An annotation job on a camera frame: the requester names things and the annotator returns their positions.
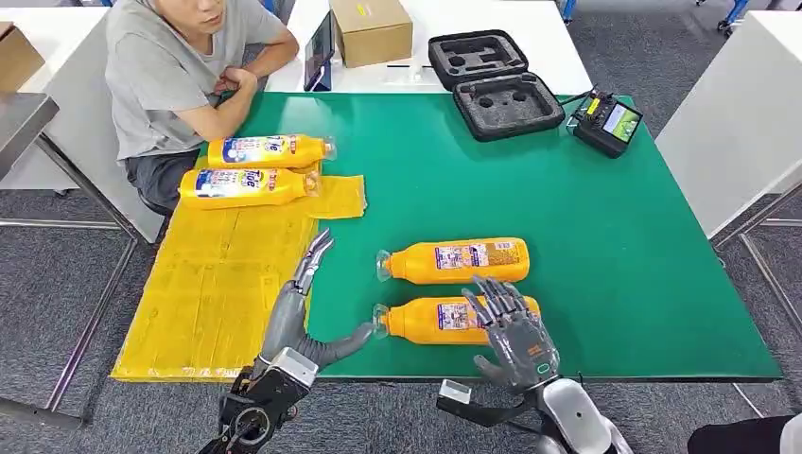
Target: detergent bottle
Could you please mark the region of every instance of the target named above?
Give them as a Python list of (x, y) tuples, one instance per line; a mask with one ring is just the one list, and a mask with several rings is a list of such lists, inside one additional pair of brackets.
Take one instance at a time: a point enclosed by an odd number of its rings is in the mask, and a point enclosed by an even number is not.
[[(487, 303), (483, 296), (479, 302)], [(540, 314), (533, 298), (525, 296), (527, 307)], [(487, 335), (477, 324), (477, 315), (463, 296), (418, 298), (399, 307), (374, 307), (374, 334), (406, 338), (410, 342), (432, 345), (485, 345)]]
[(190, 170), (181, 180), (182, 203), (203, 210), (281, 205), (319, 194), (317, 172), (285, 168)]
[(209, 166), (215, 168), (306, 167), (333, 160), (337, 148), (331, 137), (301, 134), (231, 137), (209, 142)]
[(379, 251), (376, 274), (415, 284), (464, 284), (474, 274), (516, 282), (529, 273), (529, 252), (520, 238), (417, 243), (398, 253)]

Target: robotic finger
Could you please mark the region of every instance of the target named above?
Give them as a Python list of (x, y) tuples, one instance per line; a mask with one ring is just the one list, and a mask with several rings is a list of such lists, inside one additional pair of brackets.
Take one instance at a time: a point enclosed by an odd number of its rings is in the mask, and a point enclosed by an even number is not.
[(478, 276), (473, 277), (474, 283), (479, 287), (479, 290), (484, 294), (485, 302), (493, 312), (494, 317), (500, 321), (501, 316), (504, 314), (503, 305), (501, 304), (500, 295), (496, 292), (493, 282), (490, 279), (484, 279)]
[(528, 314), (529, 307), (526, 305), (526, 301), (524, 301), (524, 295), (522, 295), (515, 286), (510, 284), (509, 282), (505, 282), (502, 284), (510, 296), (513, 298), (513, 303), (515, 304), (515, 308), (521, 312)]
[(490, 279), (490, 286), (501, 302), (502, 309), (505, 313), (509, 314), (518, 310), (518, 308), (515, 307), (514, 297), (508, 289), (502, 286), (496, 279)]
[(323, 254), (333, 245), (334, 238), (331, 237), (328, 229), (323, 230), (312, 238), (312, 242), (309, 243), (309, 249), (306, 250), (306, 253), (298, 263), (298, 268), (295, 269), (295, 274), (292, 276), (296, 290), (302, 295), (309, 294), (309, 289), (312, 287), (312, 279), (321, 265)]
[(481, 326), (487, 326), (493, 322), (493, 314), (490, 313), (490, 310), (482, 306), (479, 300), (477, 299), (476, 295), (467, 288), (462, 289), (462, 296), (468, 300), (468, 303), (474, 308), (474, 311), (477, 313), (477, 320)]

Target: yellow sticker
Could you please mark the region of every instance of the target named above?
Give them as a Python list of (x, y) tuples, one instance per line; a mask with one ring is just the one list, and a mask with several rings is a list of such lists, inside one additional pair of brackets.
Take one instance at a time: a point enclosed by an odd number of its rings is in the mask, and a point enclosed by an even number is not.
[(596, 108), (599, 107), (599, 99), (593, 99), (593, 102), (590, 103), (590, 107), (587, 108), (587, 114), (590, 115), (596, 111)]

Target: robotic thumb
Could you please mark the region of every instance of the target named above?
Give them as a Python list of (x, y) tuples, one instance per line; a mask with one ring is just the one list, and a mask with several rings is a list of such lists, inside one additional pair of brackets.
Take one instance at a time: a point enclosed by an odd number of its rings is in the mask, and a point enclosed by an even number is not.
[(474, 356), (474, 364), (476, 364), (479, 372), (494, 384), (504, 387), (510, 386), (507, 382), (507, 375), (504, 374), (504, 369), (488, 361), (487, 358), (482, 355), (476, 355)]
[(348, 357), (362, 348), (374, 332), (373, 323), (363, 323), (351, 333), (351, 336), (334, 340), (322, 345), (317, 358), (310, 358), (323, 369), (324, 367)]

